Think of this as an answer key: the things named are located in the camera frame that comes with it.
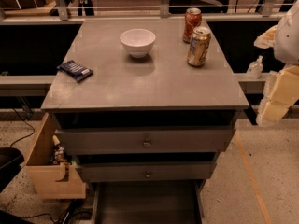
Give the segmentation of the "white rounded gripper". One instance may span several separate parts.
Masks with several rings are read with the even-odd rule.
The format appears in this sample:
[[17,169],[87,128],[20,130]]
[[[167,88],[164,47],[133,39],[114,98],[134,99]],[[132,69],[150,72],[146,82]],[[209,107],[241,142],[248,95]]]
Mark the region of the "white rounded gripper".
[[288,63],[279,72],[270,72],[258,107],[256,122],[268,127],[278,123],[299,100],[299,0],[276,25],[259,35],[253,45],[268,49],[274,46],[277,60]]

